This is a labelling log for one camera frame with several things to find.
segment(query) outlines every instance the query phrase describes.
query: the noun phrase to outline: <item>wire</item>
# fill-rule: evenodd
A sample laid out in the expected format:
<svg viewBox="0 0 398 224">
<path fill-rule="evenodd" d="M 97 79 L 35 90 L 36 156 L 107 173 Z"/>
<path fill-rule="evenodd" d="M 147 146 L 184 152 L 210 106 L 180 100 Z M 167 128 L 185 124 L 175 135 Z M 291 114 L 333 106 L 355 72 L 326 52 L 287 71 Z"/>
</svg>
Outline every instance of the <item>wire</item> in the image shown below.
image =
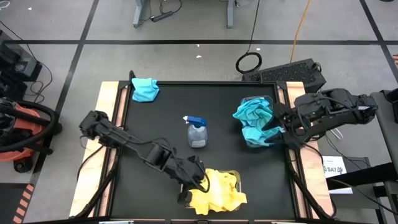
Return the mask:
<svg viewBox="0 0 398 224">
<path fill-rule="evenodd" d="M 181 0 L 178 0 L 178 1 L 180 2 L 180 7 L 178 7 L 178 9 L 176 11 L 172 11 L 173 14 L 178 12 L 181 9 L 181 7 L 182 7 Z M 163 2 L 164 2 L 164 0 L 159 0 L 159 2 L 160 2 L 159 11 L 160 11 L 161 14 L 165 14 L 165 12 L 163 12 Z"/>
<path fill-rule="evenodd" d="M 301 106 L 303 106 L 303 105 L 299 105 L 299 106 L 297 107 L 298 119 L 300 120 L 301 126 L 304 128 L 304 130 L 305 130 L 305 131 L 308 131 L 308 127 L 307 127 L 307 125 L 304 125 L 304 121 L 303 121 L 303 118 L 302 118 L 302 114 L 300 113 L 300 107 L 301 107 Z"/>
<path fill-rule="evenodd" d="M 307 14 L 308 7 L 310 6 L 310 3 L 311 3 L 311 0 L 308 0 L 307 1 L 307 6 L 305 6 L 305 10 L 304 10 L 303 16 L 301 17 L 300 23 L 298 24 L 298 28 L 296 30 L 296 34 L 294 36 L 292 55 L 290 56 L 290 62 L 291 63 L 293 61 L 293 56 L 294 56 L 294 52 L 295 52 L 295 49 L 296 49 L 297 36 L 299 35 L 300 29 L 301 29 L 301 25 L 303 24 L 303 21 L 304 21 L 305 15 Z"/>
<path fill-rule="evenodd" d="M 365 193 L 363 193 L 362 191 L 360 191 L 357 187 L 355 187 L 355 186 L 352 186 L 352 185 L 350 185 L 350 184 L 346 184 L 346 183 L 344 183 L 343 181 L 340 181 L 340 180 L 335 180 L 335 179 L 332 179 L 332 178 L 328 178 L 328 180 L 331 180 L 331 181 L 334 181 L 334 182 L 337 182 L 337 183 L 340 183 L 340 184 L 343 184 L 343 185 L 345 185 L 345 186 L 347 186 L 347 187 L 351 187 L 351 188 L 353 188 L 353 189 L 355 189 L 358 193 L 360 193 L 361 195 L 363 195 L 364 197 L 366 197 L 367 199 L 369 199 L 370 201 L 372 201 L 373 203 L 376 203 L 376 204 L 378 204 L 380 207 L 382 207 L 382 208 L 384 208 L 384 209 L 386 209 L 387 211 L 389 211 L 389 212 L 391 212 L 391 213 L 393 213 L 394 215 L 398 215 L 398 213 L 397 212 L 394 212 L 393 210 L 391 210 L 390 208 L 387 208 L 386 206 L 384 206 L 384 205 L 382 205 L 381 203 L 379 203 L 378 201 L 376 201 L 376 200 L 374 200 L 373 198 L 371 198 L 371 197 L 369 197 L 369 196 L 367 196 Z"/>
<path fill-rule="evenodd" d="M 20 40 L 24 40 L 24 39 L 22 39 L 19 35 L 17 35 L 14 31 L 12 31 L 12 29 L 10 29 L 7 25 L 5 25 L 2 21 L 0 21 L 0 23 L 1 23 L 6 29 L 8 29 L 10 32 L 12 32 L 12 34 L 14 34 L 17 38 L 19 38 Z M 43 83 L 42 81 L 35 81 L 35 82 L 33 82 L 33 83 L 31 84 L 31 86 L 30 86 L 30 91 L 31 91 L 32 93 L 34 93 L 34 94 L 25 94 L 25 95 L 27 95 L 27 96 L 36 96 L 36 98 L 35 98 L 35 100 L 34 100 L 34 103 L 42 103 L 42 102 L 45 100 L 45 97 L 44 97 L 44 95 L 42 94 L 42 92 L 52 83 L 53 75 L 52 75 L 51 70 L 48 68 L 48 66 L 46 66 L 44 63 L 42 63 L 42 62 L 40 62 L 39 60 L 37 60 L 35 54 L 33 54 L 32 49 L 30 49 L 29 44 L 26 44 L 26 46 L 27 46 L 27 48 L 28 48 L 30 54 L 32 55 L 32 57 L 33 57 L 36 61 L 38 61 L 42 66 L 44 66 L 44 67 L 49 71 L 49 74 L 50 74 L 50 81 L 49 81 L 46 85 L 44 85 L 44 83 Z M 36 83 L 41 84 L 41 86 L 40 86 L 40 88 L 39 88 L 38 91 L 34 91 L 34 90 L 32 89 L 32 87 L 33 87 Z"/>
<path fill-rule="evenodd" d="M 248 47 L 248 50 L 246 51 L 246 53 L 249 53 L 249 50 L 251 47 L 251 42 L 253 41 L 254 28 L 256 28 L 257 14 L 259 13 L 259 6 L 260 6 L 260 0 L 258 0 L 258 2 L 257 2 L 256 15 L 254 16 L 254 23 L 253 23 L 253 29 L 251 31 L 250 43 L 249 43 L 249 47 Z"/>
<path fill-rule="evenodd" d="M 79 169 L 77 170 L 77 177 L 76 177 L 76 181 L 79 180 L 79 175 L 80 175 L 80 171 L 83 168 L 83 166 L 86 164 L 86 162 L 91 159 L 95 154 L 97 154 L 98 152 L 100 152 L 100 150 L 104 148 L 104 146 L 99 147 L 96 151 L 94 151 L 91 155 L 89 155 L 81 164 Z"/>
<path fill-rule="evenodd" d="M 336 204 L 335 204 L 335 202 L 333 201 L 333 199 L 332 199 L 332 197 L 330 197 L 330 202 L 331 202 L 331 207 L 332 207 L 332 209 L 333 209 L 333 213 L 330 215 L 332 218 L 335 218 L 336 217 L 336 214 L 337 214 L 337 208 L 336 208 Z"/>
<path fill-rule="evenodd" d="M 339 129 L 335 128 L 335 129 L 330 130 L 330 132 L 333 133 L 333 135 L 334 135 L 337 139 L 339 139 L 340 141 L 342 141 L 342 140 L 344 139 L 344 136 L 343 136 L 343 134 L 340 132 Z"/>
<path fill-rule="evenodd" d="M 260 55 L 259 53 L 257 53 L 257 52 L 249 52 L 250 47 L 251 47 L 251 43 L 252 43 L 252 41 L 253 41 L 254 29 L 256 28 L 257 15 L 258 15 L 258 12 L 259 12 L 260 1 L 261 1 L 261 0 L 258 0 L 258 2 L 257 2 L 256 16 L 254 17 L 254 24 L 253 24 L 253 29 L 252 29 L 252 31 L 251 31 L 251 37 L 250 37 L 250 43 L 249 43 L 248 50 L 246 51 L 245 54 L 243 54 L 240 58 L 238 58 L 238 60 L 237 60 L 236 63 L 235 63 L 235 68 L 236 68 L 236 70 L 237 70 L 239 73 L 241 73 L 241 74 L 247 74 L 247 73 L 250 73 L 250 72 L 255 72 L 255 71 L 257 71 L 257 70 L 260 69 L 261 64 L 262 64 L 262 57 L 261 57 L 261 55 Z M 242 59 L 244 59 L 245 57 L 247 57 L 247 56 L 249 56 L 249 55 L 255 55 L 255 56 L 259 59 L 259 62 L 258 62 L 257 65 L 256 65 L 254 68 L 252 68 L 252 69 L 249 69 L 249 70 L 246 70 L 246 71 L 241 70 L 241 69 L 239 68 L 239 64 L 241 63 Z"/>
<path fill-rule="evenodd" d="M 359 170 L 361 170 L 362 168 L 360 168 L 360 166 L 358 166 L 354 161 L 357 162 L 363 162 L 367 165 L 367 167 L 372 167 L 370 164 L 368 164 L 365 161 L 359 160 L 359 159 L 350 159 L 348 157 L 346 157 L 343 153 L 341 153 L 337 147 L 333 144 L 333 142 L 331 141 L 331 139 L 329 138 L 329 136 L 325 133 L 325 137 L 326 137 L 326 141 L 328 142 L 329 146 L 334 149 L 338 154 L 340 154 L 341 156 L 343 156 L 345 159 L 347 159 L 348 161 L 350 161 L 351 163 L 353 163 Z"/>
<path fill-rule="evenodd" d="M 307 147 L 309 147 L 309 148 L 311 148 L 311 149 L 313 149 L 315 152 L 318 152 L 318 155 L 321 157 L 321 159 L 322 159 L 322 164 L 323 164 L 323 157 L 322 157 L 322 155 L 320 154 L 320 152 L 318 151 L 318 150 L 316 150 L 314 147 L 312 147 L 312 146 L 310 146 L 310 145 L 308 145 L 308 144 L 304 144 L 304 145 L 306 145 Z M 348 159 L 345 155 L 343 155 L 341 152 L 339 152 L 337 149 L 335 149 L 338 153 L 340 153 L 344 158 L 346 158 L 346 159 Z M 393 213 L 393 214 L 395 214 L 395 215 L 398 215 L 398 213 L 396 213 L 396 212 L 394 212 L 394 211 L 392 211 L 390 208 L 387 208 L 387 207 L 385 207 L 384 205 L 382 205 L 381 203 L 379 203 L 378 201 L 376 201 L 376 200 L 373 200 L 371 197 L 369 197 L 369 196 L 367 196 L 366 194 L 364 194 L 362 191 L 360 191 L 357 187 L 354 187 L 354 186 L 352 186 L 352 185 L 350 185 L 350 184 L 346 184 L 346 183 L 344 183 L 344 182 L 342 182 L 342 181 L 340 181 L 340 180 L 335 180 L 335 179 L 332 179 L 332 178 L 328 178 L 328 180 L 332 180 L 332 181 L 334 181 L 334 182 L 337 182 L 337 183 L 341 183 L 341 184 L 343 184 L 343 185 L 345 185 L 345 186 L 347 186 L 347 187 L 351 187 L 351 188 L 354 188 L 356 191 L 358 191 L 361 195 L 363 195 L 364 197 L 366 197 L 367 199 L 369 199 L 370 201 L 372 201 L 372 202 L 374 202 L 374 203 L 376 203 L 376 204 L 378 204 L 380 207 L 382 207 L 382 208 L 384 208 L 384 209 L 386 209 L 387 211 L 389 211 L 389 212 L 391 212 L 391 213 Z M 334 202 L 332 201 L 331 202 L 332 203 L 332 207 L 333 207 L 333 209 L 334 209 L 334 212 L 333 212 L 333 215 L 332 216 L 335 216 L 336 215 L 336 205 L 334 205 Z"/>
<path fill-rule="evenodd" d="M 304 145 L 307 146 L 307 147 L 309 147 L 310 149 L 312 149 L 314 152 L 316 152 L 316 153 L 319 155 L 319 157 L 320 157 L 321 160 L 322 160 L 322 165 L 323 165 L 323 157 L 322 157 L 321 152 L 320 152 L 318 149 L 315 149 L 314 147 L 310 146 L 309 144 L 304 144 Z"/>
<path fill-rule="evenodd" d="M 4 3 L 4 2 L 6 2 L 7 4 L 6 4 L 5 6 L 0 6 L 0 11 L 1 11 L 2 9 L 7 8 L 7 7 L 10 5 L 10 1 L 0 1 L 0 4 L 2 4 L 2 3 Z"/>
</svg>

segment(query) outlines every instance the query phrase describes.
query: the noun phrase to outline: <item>gray floor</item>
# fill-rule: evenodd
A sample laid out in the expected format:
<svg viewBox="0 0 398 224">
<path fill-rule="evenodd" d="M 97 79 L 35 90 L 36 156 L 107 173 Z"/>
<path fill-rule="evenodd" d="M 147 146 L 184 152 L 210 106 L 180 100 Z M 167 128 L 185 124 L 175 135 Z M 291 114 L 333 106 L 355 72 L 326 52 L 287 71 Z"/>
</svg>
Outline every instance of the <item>gray floor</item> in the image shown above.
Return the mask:
<svg viewBox="0 0 398 224">
<path fill-rule="evenodd" d="M 132 27 L 135 1 L 99 0 L 88 40 L 200 40 L 250 38 L 255 0 L 240 0 L 235 10 L 235 27 L 226 29 L 226 3 L 217 0 L 182 0 L 182 9 L 164 21 L 147 21 Z M 29 40 L 79 40 L 93 0 L 14 0 L 0 11 L 0 20 Z M 366 3 L 385 40 L 398 40 L 398 1 Z M 254 39 L 292 40 L 305 0 L 261 1 Z M 158 15 L 159 2 L 152 0 L 152 14 Z M 178 7 L 176 0 L 165 2 L 165 11 Z M 3 26 L 0 29 L 15 38 Z M 377 40 L 361 4 L 357 0 L 314 0 L 300 31 L 302 40 Z M 76 70 L 70 71 L 77 45 L 31 45 L 36 57 L 50 67 L 54 80 L 45 90 L 44 104 L 54 108 L 69 72 L 73 79 L 63 106 L 60 122 L 63 133 L 54 137 L 37 181 L 25 221 L 67 218 L 76 186 L 76 172 L 83 157 L 78 125 L 95 108 L 102 81 L 127 80 L 128 71 L 138 77 L 158 80 L 241 79 L 234 64 L 247 50 L 243 44 L 185 45 L 84 45 Z M 263 57 L 262 68 L 287 63 L 291 45 L 253 45 Z M 389 45 L 398 54 L 398 45 Z M 313 58 L 322 65 L 327 80 L 324 87 L 342 87 L 353 94 L 397 88 L 398 84 L 379 45 L 298 45 L 295 60 Z M 243 68 L 255 64 L 247 58 Z M 49 80 L 42 70 L 39 80 Z M 347 156 L 367 156 L 372 165 L 389 162 L 388 151 L 377 120 L 366 126 L 343 126 L 344 140 L 337 142 Z M 323 139 L 325 155 L 337 155 Z M 16 174 L 10 163 L 1 163 L 0 182 L 28 182 L 31 173 Z M 339 208 L 342 220 L 377 222 L 374 211 Z"/>
</svg>

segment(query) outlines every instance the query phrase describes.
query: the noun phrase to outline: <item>blue cloth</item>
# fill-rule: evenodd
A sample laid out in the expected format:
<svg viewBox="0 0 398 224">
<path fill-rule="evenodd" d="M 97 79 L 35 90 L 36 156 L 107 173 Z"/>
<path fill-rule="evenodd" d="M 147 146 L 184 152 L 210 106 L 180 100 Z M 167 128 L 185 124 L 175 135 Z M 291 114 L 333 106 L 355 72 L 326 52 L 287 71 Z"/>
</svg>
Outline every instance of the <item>blue cloth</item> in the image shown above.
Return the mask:
<svg viewBox="0 0 398 224">
<path fill-rule="evenodd" d="M 135 101 L 152 102 L 159 92 L 159 87 L 156 85 L 157 80 L 151 78 L 132 78 L 131 82 L 135 89 L 132 99 Z"/>
<path fill-rule="evenodd" d="M 269 102 L 263 98 L 242 101 L 233 117 L 242 122 L 243 137 L 249 147 L 270 146 L 272 143 L 266 143 L 266 140 L 284 132 L 281 127 L 261 130 L 273 118 Z"/>
</svg>

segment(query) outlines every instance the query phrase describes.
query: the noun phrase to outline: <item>yellow cloth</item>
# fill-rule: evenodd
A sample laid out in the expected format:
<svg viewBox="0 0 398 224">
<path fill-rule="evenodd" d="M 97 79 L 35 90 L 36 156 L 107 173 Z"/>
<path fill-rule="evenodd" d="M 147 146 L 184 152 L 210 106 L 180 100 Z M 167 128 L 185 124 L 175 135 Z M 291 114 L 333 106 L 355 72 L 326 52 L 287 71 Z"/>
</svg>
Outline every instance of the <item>yellow cloth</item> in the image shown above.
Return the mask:
<svg viewBox="0 0 398 224">
<path fill-rule="evenodd" d="M 195 209 L 197 215 L 207 215 L 209 210 L 216 212 L 233 211 L 242 203 L 248 202 L 246 194 L 236 190 L 236 177 L 234 175 L 213 169 L 206 169 L 206 174 L 210 180 L 209 192 L 203 193 L 197 189 L 190 190 L 192 193 L 190 206 Z M 200 185 L 207 189 L 207 179 L 204 178 Z"/>
</svg>

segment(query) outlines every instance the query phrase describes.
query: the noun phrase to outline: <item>black hose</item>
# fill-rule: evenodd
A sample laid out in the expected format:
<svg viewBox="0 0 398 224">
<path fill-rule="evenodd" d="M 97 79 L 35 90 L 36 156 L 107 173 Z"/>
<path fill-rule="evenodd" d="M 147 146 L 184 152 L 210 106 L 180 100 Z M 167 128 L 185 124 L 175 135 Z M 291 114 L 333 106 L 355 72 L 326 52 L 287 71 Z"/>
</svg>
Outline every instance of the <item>black hose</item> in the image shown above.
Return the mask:
<svg viewBox="0 0 398 224">
<path fill-rule="evenodd" d="M 19 105 L 21 105 L 23 107 L 36 109 L 36 110 L 46 113 L 47 115 L 50 116 L 50 122 L 49 122 L 49 125 L 46 126 L 44 128 L 44 130 L 41 131 L 40 133 L 36 134 L 35 136 L 32 136 L 31 138 L 17 142 L 15 144 L 0 147 L 0 152 L 15 151 L 16 149 L 20 149 L 22 147 L 27 147 L 28 144 L 36 143 L 36 142 L 42 140 L 44 137 L 53 134 L 54 129 L 57 127 L 57 124 L 58 124 L 59 115 L 54 110 L 51 110 L 50 108 L 40 105 L 40 104 L 37 104 L 37 103 L 23 101 L 23 100 L 16 101 L 16 103 L 18 103 Z"/>
</svg>

